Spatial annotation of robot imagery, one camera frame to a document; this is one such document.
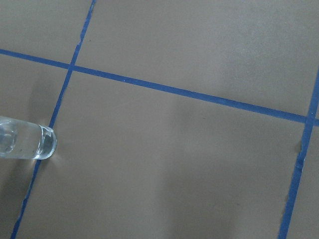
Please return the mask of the glass sauce dispenser bottle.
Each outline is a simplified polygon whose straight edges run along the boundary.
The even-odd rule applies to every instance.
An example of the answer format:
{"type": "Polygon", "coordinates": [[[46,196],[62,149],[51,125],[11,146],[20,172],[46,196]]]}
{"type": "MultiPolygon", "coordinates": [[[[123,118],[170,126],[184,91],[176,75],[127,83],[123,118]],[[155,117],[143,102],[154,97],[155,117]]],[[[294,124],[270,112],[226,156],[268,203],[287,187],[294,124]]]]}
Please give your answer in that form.
{"type": "Polygon", "coordinates": [[[1,158],[44,160],[56,146],[57,138],[50,127],[1,116],[1,158]]]}

